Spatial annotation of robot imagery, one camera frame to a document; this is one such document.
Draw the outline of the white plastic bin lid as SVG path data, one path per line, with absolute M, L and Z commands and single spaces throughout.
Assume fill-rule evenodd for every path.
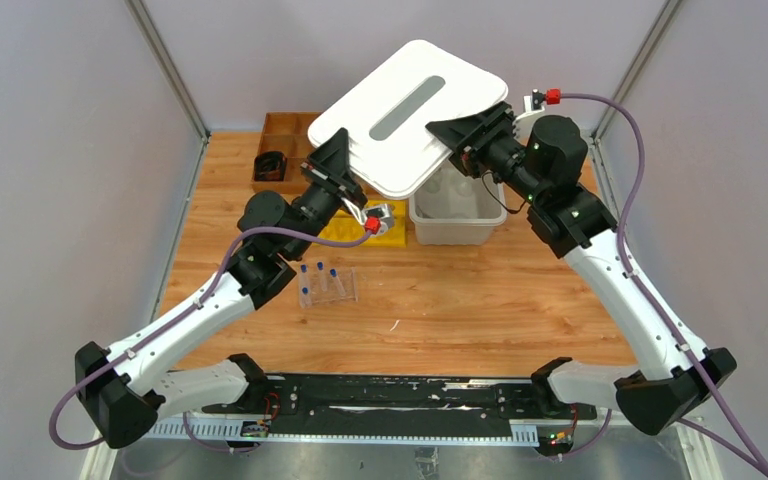
M 307 137 L 318 147 L 346 129 L 352 172 L 381 196 L 403 200 L 450 154 L 427 123 L 479 113 L 507 95 L 496 74 L 416 39 L 321 113 Z

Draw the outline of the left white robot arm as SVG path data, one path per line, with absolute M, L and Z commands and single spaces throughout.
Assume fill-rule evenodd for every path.
M 350 137 L 340 128 L 302 164 L 309 181 L 293 201 L 264 190 L 246 204 L 217 271 L 186 300 L 108 347 L 90 341 L 74 357 L 77 398 L 112 449 L 129 446 L 155 423 L 204 405 L 231 403 L 243 413 L 266 400 L 262 371 L 235 354 L 210 367 L 176 370 L 180 359 L 219 330 L 266 305 L 295 277 L 299 261 L 335 214 L 367 198 L 350 169 Z

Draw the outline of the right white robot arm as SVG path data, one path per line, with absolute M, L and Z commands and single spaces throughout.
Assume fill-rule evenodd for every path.
M 707 346 L 666 306 L 620 238 L 614 215 L 581 183 L 588 147 L 572 119 L 541 115 L 520 139 L 502 102 L 426 128 L 459 172 L 490 175 L 526 202 L 534 233 L 587 283 L 632 348 L 632 366 L 560 357 L 536 370 L 530 393 L 537 413 L 552 418 L 587 404 L 617 410 L 639 431 L 657 435 L 735 371 L 726 348 Z

